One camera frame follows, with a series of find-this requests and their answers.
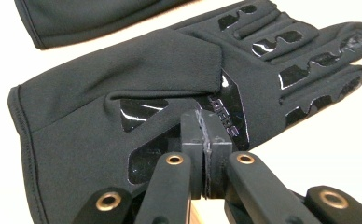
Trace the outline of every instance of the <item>black glove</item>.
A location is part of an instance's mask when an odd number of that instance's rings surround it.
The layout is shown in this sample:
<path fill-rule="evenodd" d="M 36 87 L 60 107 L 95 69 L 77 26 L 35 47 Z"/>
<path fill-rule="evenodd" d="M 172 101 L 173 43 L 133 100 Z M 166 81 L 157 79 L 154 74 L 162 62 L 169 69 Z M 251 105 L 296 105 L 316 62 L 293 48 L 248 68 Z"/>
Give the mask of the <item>black glove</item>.
<path fill-rule="evenodd" d="M 190 109 L 215 111 L 240 150 L 256 147 L 358 88 L 360 58 L 362 23 L 318 31 L 260 0 L 53 68 L 8 99 L 33 219 L 71 223 L 108 187 L 129 206 L 160 155 L 180 150 Z"/>
<path fill-rule="evenodd" d="M 15 0 L 38 49 L 107 35 L 190 0 Z"/>

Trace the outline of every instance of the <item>screw hole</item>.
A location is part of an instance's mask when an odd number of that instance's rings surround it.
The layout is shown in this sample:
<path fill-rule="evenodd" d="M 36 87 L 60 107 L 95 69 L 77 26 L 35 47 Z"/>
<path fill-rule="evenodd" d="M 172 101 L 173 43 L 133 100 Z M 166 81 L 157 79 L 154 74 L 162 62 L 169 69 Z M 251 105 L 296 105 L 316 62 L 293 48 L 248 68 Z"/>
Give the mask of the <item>screw hole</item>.
<path fill-rule="evenodd" d="M 169 156 L 167 159 L 166 159 L 167 163 L 171 164 L 171 165 L 178 165 L 178 164 L 181 164 L 184 159 L 180 156 L 176 156 L 176 155 L 173 155 L 173 156 Z"/>
<path fill-rule="evenodd" d="M 237 157 L 237 161 L 243 164 L 254 163 L 255 159 L 252 156 L 241 154 Z"/>
<path fill-rule="evenodd" d="M 323 190 L 320 192 L 320 199 L 327 205 L 338 208 L 338 209 L 344 209 L 349 206 L 349 203 L 347 200 L 342 197 L 339 193 L 329 191 L 329 190 Z"/>
<path fill-rule="evenodd" d="M 121 197 L 116 192 L 108 192 L 102 195 L 96 202 L 96 207 L 98 210 L 107 212 L 118 207 L 120 204 Z"/>

